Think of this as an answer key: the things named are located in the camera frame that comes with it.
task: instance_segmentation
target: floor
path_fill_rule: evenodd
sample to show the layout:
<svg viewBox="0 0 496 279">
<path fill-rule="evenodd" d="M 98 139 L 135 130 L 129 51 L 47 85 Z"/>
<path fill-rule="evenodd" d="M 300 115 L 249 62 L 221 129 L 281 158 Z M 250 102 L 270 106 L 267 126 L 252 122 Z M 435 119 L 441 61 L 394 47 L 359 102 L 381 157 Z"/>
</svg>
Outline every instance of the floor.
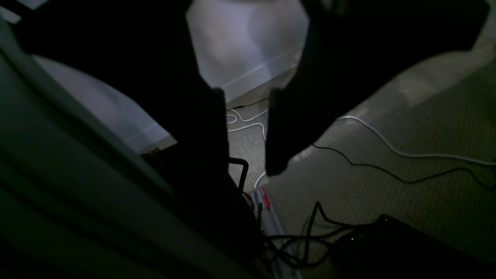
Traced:
<svg viewBox="0 0 496 279">
<path fill-rule="evenodd" d="M 349 115 L 370 123 L 397 149 L 407 153 L 447 153 L 493 161 L 495 53 L 494 48 L 482 48 L 422 62 L 397 76 Z M 268 96 L 270 88 L 284 86 L 293 74 L 294 70 L 289 71 L 227 107 L 261 100 Z M 237 111 L 249 119 L 267 106 L 265 100 Z M 249 123 L 238 120 L 229 124 L 228 129 L 256 122 L 270 128 L 267 117 L 264 114 Z M 304 127 L 294 129 L 295 133 L 305 132 Z M 264 171 L 261 127 L 228 135 L 231 156 L 246 159 L 250 164 L 245 185 L 245 191 L 250 191 Z M 487 186 L 496 184 L 494 167 L 454 159 L 398 156 L 355 120 L 336 121 L 316 144 L 338 149 L 352 162 L 385 168 L 407 181 L 467 167 Z M 241 169 L 232 166 L 230 173 L 237 181 Z M 309 147 L 296 155 L 281 175 L 262 178 L 260 186 L 267 189 L 287 234 L 302 234 L 314 203 L 320 201 L 332 219 L 369 223 L 386 213 L 481 260 L 496 262 L 496 191 L 478 185 L 468 172 L 457 171 L 405 184 L 379 170 L 352 166 L 333 151 Z M 319 221 L 313 233 L 332 229 Z M 310 250 L 310 261 L 316 261 L 323 253 L 317 245 Z M 307 278 L 341 278 L 330 260 L 304 272 Z"/>
</svg>

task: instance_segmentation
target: white cable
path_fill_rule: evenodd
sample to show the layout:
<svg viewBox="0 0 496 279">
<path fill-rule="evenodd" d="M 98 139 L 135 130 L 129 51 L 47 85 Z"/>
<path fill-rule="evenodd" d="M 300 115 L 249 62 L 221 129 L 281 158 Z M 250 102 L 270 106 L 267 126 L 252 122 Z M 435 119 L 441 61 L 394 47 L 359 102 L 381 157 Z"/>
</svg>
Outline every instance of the white cable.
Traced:
<svg viewBox="0 0 496 279">
<path fill-rule="evenodd" d="M 264 140 L 267 140 L 267 137 L 265 136 L 265 126 L 262 124 L 262 123 L 253 123 L 253 124 L 250 124 L 250 125 L 247 125 L 247 126 L 243 126 L 241 128 L 237 128 L 237 129 L 232 129 L 232 130 L 227 130 L 228 132 L 235 132 L 235 131 L 239 131 L 239 130 L 242 130 L 242 129 L 246 129 L 246 128 L 249 128 L 249 127 L 252 127 L 252 126 L 255 126 L 255 125 L 260 125 L 262 126 L 262 135 L 263 135 L 263 139 Z"/>
<path fill-rule="evenodd" d="M 260 115 L 262 115 L 262 114 L 264 114 L 264 113 L 266 113 L 266 112 L 269 111 L 269 109 L 266 109 L 266 110 L 262 111 L 261 113 L 253 116 L 252 118 L 244 120 L 243 117 L 241 117 L 241 115 L 237 111 L 235 111 L 233 109 L 231 109 L 231 110 L 234 111 L 240 117 L 241 122 L 250 122 L 251 120 L 253 120 L 253 119 L 259 117 Z"/>
<path fill-rule="evenodd" d="M 396 154 L 398 154 L 400 156 L 403 156 L 403 157 L 410 157 L 410 158 L 451 158 L 451 159 L 458 159 L 458 160 L 472 162 L 472 163 L 476 163 L 476 164 L 480 164 L 480 165 L 485 165 L 485 166 L 496 166 L 496 162 L 487 162 L 487 161 L 482 161 L 482 160 L 467 158 L 467 157 L 458 156 L 458 155 L 450 155 L 450 154 L 408 154 L 408 153 L 404 153 L 404 152 L 401 152 L 401 151 L 397 150 L 379 131 L 377 131 L 374 127 L 372 127 L 370 124 L 368 124 L 367 122 L 363 121 L 362 119 L 360 119 L 360 118 L 358 118 L 356 116 L 351 116 L 351 115 L 342 116 L 342 117 L 339 117 L 337 119 L 338 120 L 339 119 L 354 119 L 354 120 L 362 123 L 363 125 L 365 125 L 365 127 L 369 128 L 370 130 L 372 130 L 372 132 L 374 132 L 376 135 L 378 135 L 379 138 L 384 143 L 386 143 L 386 145 L 392 151 L 394 151 Z"/>
<path fill-rule="evenodd" d="M 262 177 L 266 174 L 266 172 L 263 172 L 255 181 L 255 186 L 253 187 L 253 189 L 256 189 L 258 183 L 260 182 L 260 179 L 262 179 Z"/>
<path fill-rule="evenodd" d="M 238 120 L 238 118 L 236 117 L 236 115 L 228 114 L 226 116 L 234 117 L 234 121 L 231 121 L 231 122 L 228 121 L 227 124 L 232 124 L 232 123 L 234 123 L 234 122 L 236 122 Z"/>
</svg>

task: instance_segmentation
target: label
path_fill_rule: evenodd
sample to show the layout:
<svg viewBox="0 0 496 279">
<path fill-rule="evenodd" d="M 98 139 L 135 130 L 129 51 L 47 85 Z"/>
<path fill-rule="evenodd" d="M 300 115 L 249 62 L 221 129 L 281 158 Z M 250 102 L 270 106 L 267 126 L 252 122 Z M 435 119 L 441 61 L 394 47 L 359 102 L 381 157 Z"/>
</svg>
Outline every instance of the label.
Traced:
<svg viewBox="0 0 496 279">
<path fill-rule="evenodd" d="M 258 212 L 258 204 L 262 204 L 262 209 L 267 209 L 270 207 L 269 196 L 267 195 L 264 187 L 260 187 L 251 192 L 250 196 L 253 204 L 255 205 L 255 212 Z"/>
</svg>

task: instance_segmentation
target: gray carpet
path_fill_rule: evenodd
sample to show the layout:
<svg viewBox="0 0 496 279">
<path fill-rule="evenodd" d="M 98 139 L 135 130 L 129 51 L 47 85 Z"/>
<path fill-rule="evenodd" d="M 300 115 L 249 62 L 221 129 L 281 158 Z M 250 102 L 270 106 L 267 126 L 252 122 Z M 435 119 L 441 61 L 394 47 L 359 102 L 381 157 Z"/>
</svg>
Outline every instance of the gray carpet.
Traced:
<svg viewBox="0 0 496 279">
<path fill-rule="evenodd" d="M 273 80 L 287 82 L 291 73 Z M 229 105 L 247 104 L 268 95 L 269 85 L 256 88 Z M 239 109 L 250 118 L 267 107 L 264 101 Z M 495 50 L 444 54 L 401 73 L 350 115 L 377 128 L 399 150 L 447 153 L 481 160 L 496 159 Z M 267 123 L 267 115 L 252 122 Z M 229 125 L 229 129 L 249 123 Z M 294 127 L 305 133 L 305 127 Z M 264 171 L 264 142 L 259 126 L 229 133 L 231 156 L 250 163 L 245 191 Z M 338 120 L 316 142 L 346 154 L 352 162 L 388 169 L 405 180 L 417 180 L 455 167 L 468 167 L 488 186 L 496 168 L 453 159 L 405 158 L 393 153 L 373 132 L 354 120 Z M 235 179 L 240 169 L 230 168 Z M 302 234 L 315 201 L 327 215 L 346 223 L 370 223 L 389 214 L 483 261 L 496 262 L 496 191 L 478 185 L 458 171 L 418 184 L 405 184 L 369 167 L 352 166 L 342 156 L 309 147 L 296 155 L 279 176 L 261 181 L 288 234 Z M 333 227 L 320 220 L 314 234 Z M 312 245 L 310 260 L 324 252 Z M 340 278 L 329 260 L 305 270 L 307 278 Z"/>
</svg>

